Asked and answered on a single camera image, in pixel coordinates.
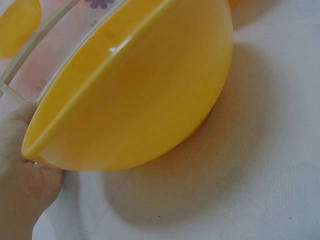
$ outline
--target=mixing bowl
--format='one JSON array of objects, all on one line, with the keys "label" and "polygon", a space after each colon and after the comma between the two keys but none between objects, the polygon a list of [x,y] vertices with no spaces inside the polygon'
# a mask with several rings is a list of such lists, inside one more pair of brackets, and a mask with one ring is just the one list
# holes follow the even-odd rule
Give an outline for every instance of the mixing bowl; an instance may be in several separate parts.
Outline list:
[{"label": "mixing bowl", "polygon": [[[106,12],[42,90],[22,154],[65,170],[116,171],[153,160],[188,139],[208,116],[229,71],[229,2],[69,3],[41,23],[38,33],[49,32],[43,26],[56,24],[62,9],[87,4]],[[27,59],[26,49],[35,48],[25,45],[16,59]],[[15,58],[2,82],[13,78]],[[2,90],[23,101],[15,91]]]}]

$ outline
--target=yellow bowl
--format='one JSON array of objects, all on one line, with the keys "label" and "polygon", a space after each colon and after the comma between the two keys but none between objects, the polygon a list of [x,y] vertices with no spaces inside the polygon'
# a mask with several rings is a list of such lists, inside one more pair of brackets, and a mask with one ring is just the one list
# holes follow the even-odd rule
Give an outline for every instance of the yellow bowl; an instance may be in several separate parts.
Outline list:
[{"label": "yellow bowl", "polygon": [[226,0],[128,0],[69,59],[27,130],[23,155],[74,171],[115,171],[183,142],[228,74]]}]

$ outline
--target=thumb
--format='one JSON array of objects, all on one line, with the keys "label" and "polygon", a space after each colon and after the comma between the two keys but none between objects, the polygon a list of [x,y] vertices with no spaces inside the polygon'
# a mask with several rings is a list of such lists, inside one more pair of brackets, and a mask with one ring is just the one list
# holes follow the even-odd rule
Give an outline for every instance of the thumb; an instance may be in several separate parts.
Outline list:
[{"label": "thumb", "polygon": [[17,110],[9,112],[5,117],[4,121],[11,122],[21,122],[23,124],[29,125],[33,115],[36,111],[36,102],[28,101],[21,105]]},{"label": "thumb", "polygon": [[9,112],[0,121],[0,155],[2,159],[7,159],[9,156],[22,159],[22,142],[35,111],[36,103],[27,102],[17,110]]}]

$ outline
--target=table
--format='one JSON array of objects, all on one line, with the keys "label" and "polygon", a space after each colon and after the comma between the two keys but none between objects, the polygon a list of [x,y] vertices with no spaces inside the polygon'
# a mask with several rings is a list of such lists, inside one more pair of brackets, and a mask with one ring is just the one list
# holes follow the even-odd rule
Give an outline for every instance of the table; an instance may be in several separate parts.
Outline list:
[{"label": "table", "polygon": [[33,239],[320,239],[319,11],[319,0],[243,0],[203,128],[134,169],[67,172]]}]

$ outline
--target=fingers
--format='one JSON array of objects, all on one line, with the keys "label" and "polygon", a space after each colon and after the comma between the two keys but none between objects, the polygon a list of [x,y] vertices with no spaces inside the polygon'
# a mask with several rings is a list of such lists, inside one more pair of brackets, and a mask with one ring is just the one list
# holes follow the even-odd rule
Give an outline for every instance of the fingers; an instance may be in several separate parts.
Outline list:
[{"label": "fingers", "polygon": [[63,170],[49,166],[38,167],[38,170],[42,176],[44,194],[41,201],[44,206],[41,206],[41,208],[44,211],[54,202],[60,192]]}]

